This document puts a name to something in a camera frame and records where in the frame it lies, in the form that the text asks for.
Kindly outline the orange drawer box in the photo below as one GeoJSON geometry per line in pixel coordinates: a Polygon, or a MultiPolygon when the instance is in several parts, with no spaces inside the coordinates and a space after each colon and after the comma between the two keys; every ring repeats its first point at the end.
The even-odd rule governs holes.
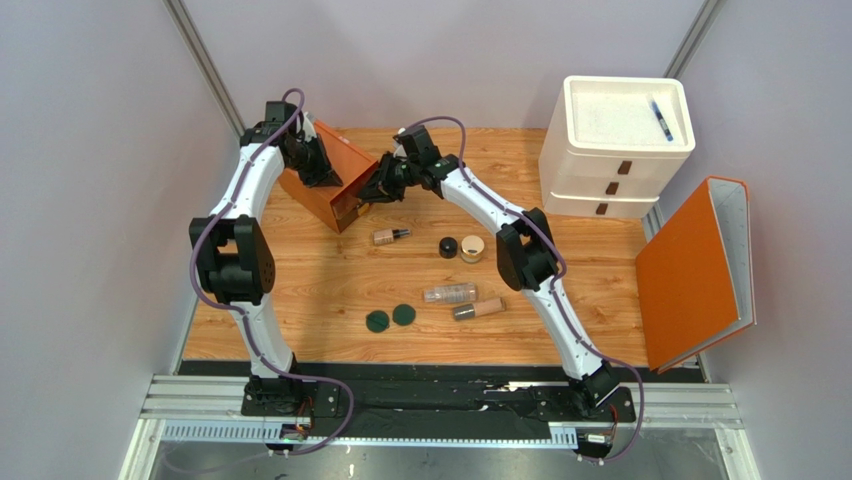
{"type": "MultiPolygon", "coordinates": [[[[322,137],[329,160],[343,185],[365,173],[372,174],[377,169],[378,161],[364,149],[346,139],[340,132],[319,120],[314,120],[313,125],[315,131],[322,137]]],[[[278,177],[278,184],[294,200],[336,232],[330,202],[343,185],[308,188],[303,185],[298,174],[289,169],[278,177]]]]}

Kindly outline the clear top drawer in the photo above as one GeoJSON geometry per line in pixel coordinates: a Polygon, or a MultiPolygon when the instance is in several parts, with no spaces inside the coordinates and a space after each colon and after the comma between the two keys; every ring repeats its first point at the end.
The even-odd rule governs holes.
{"type": "Polygon", "coordinates": [[[359,193],[371,176],[371,173],[365,173],[345,183],[332,198],[330,206],[337,233],[345,231],[361,216],[360,211],[365,202],[359,197],[359,193]]]}

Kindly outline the clear glitter bottle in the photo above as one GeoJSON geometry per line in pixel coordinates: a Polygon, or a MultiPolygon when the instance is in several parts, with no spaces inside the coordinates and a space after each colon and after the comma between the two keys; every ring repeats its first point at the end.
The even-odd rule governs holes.
{"type": "Polygon", "coordinates": [[[461,304],[474,302],[478,299],[478,287],[475,283],[441,285],[423,292],[427,303],[461,304]]]}

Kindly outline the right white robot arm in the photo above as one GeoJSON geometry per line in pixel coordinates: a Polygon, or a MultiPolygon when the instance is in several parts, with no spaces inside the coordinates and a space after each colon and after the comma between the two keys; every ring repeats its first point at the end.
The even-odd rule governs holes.
{"type": "Polygon", "coordinates": [[[610,361],[594,346],[563,284],[567,264],[555,246],[546,214],[522,209],[486,186],[465,163],[462,153],[441,153],[424,124],[394,137],[357,197],[363,204],[393,203],[408,188],[419,186],[469,214],[496,245],[496,265],[503,282],[534,308],[553,340],[570,383],[577,409],[597,410],[618,389],[610,361]]]}

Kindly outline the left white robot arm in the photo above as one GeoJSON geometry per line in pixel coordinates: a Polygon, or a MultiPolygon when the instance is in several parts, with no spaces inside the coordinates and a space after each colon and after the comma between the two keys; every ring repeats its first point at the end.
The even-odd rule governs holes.
{"type": "Polygon", "coordinates": [[[246,398],[291,411],[304,397],[295,356],[283,340],[271,291],[276,267],[260,220],[271,190],[285,171],[307,188],[342,181],[328,159],[304,103],[270,101],[264,119],[241,138],[239,159],[222,200],[189,226],[190,281],[199,299],[235,320],[251,361],[246,398]]]}

